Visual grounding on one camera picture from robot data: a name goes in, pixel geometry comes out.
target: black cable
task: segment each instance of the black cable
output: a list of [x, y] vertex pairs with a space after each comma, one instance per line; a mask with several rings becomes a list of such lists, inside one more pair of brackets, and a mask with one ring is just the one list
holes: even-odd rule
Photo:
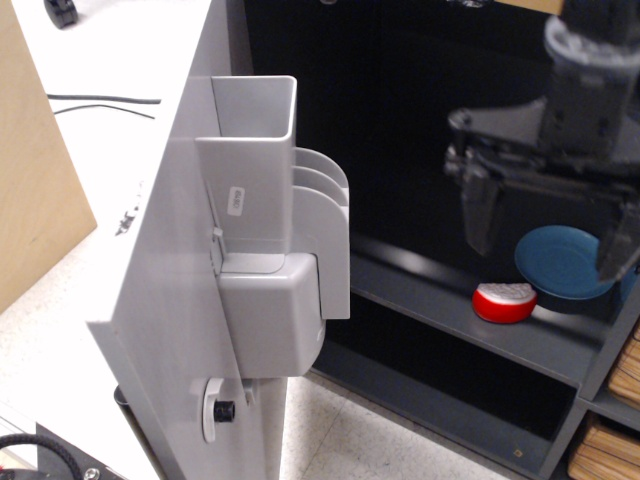
[[114, 97], [110, 95], [55, 95], [47, 94], [49, 100], [95, 100], [99, 102], [136, 103], [138, 105], [159, 105], [159, 98], [129, 98]]
[[141, 117], [150, 118], [151, 120], [155, 120], [156, 117], [152, 117], [151, 115], [147, 115], [146, 113], [136, 112], [135, 110], [129, 110], [127, 108], [115, 107], [113, 105], [106, 105], [103, 103], [94, 103], [91, 105], [78, 105], [76, 107], [65, 108], [63, 110], [56, 110], [53, 112], [54, 115], [58, 115], [59, 113], [72, 112], [74, 110], [81, 110], [83, 108], [95, 108], [95, 107], [104, 107], [104, 108], [112, 108], [114, 110], [120, 110], [121, 112], [133, 113], [134, 115], [140, 115]]
[[78, 463], [71, 456], [69, 451], [58, 442], [43, 435], [31, 435], [28, 433], [17, 433], [14, 435], [5, 435], [4, 437], [0, 437], [0, 450], [14, 445], [38, 445], [51, 450], [64, 461], [67, 467], [69, 467], [73, 480], [83, 480], [82, 472], [80, 471]]

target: white floor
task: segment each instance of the white floor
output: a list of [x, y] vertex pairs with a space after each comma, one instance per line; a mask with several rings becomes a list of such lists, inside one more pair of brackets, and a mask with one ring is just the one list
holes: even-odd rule
[[280, 480], [524, 480], [316, 374], [289, 380]]

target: blue plate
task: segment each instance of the blue plate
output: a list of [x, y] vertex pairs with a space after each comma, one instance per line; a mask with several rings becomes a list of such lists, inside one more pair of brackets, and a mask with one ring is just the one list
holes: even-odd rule
[[522, 276], [538, 290], [569, 300], [607, 292], [596, 270], [599, 241], [573, 227], [551, 225], [530, 231], [518, 242], [515, 261]]

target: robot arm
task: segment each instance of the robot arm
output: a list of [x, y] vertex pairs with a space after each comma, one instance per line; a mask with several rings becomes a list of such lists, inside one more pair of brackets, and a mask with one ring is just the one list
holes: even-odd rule
[[514, 108], [458, 110], [445, 163], [462, 188], [465, 235], [481, 254], [500, 226], [505, 188], [616, 206], [600, 242], [602, 281], [640, 259], [640, 125], [629, 105], [640, 72], [640, 0], [566, 0], [550, 17], [549, 93]]

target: shelf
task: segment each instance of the shelf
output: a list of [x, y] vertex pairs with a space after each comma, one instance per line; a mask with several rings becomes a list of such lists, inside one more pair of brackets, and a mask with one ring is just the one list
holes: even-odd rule
[[528, 476], [540, 469], [551, 442], [473, 405], [325, 342], [314, 369], [416, 423]]
[[[419, 266], [415, 260], [411, 263]], [[567, 385], [580, 386], [601, 347], [583, 335], [595, 321], [565, 315], [565, 323], [577, 325], [570, 330], [562, 326], [563, 315], [536, 308], [534, 316], [521, 323], [492, 324], [475, 315], [469, 294], [438, 283], [442, 278], [433, 281], [352, 254], [354, 293]]]
[[314, 368], [350, 390], [530, 477], [575, 399], [562, 382], [352, 296]]
[[554, 470], [553, 475], [551, 475], [551, 480], [571, 480], [569, 476], [568, 464], [564, 460], [560, 462], [557, 468]]
[[618, 422], [625, 427], [640, 430], [640, 411], [611, 395], [606, 386], [602, 387], [593, 402], [583, 399], [580, 399], [580, 401], [584, 402], [589, 410], [598, 415]]

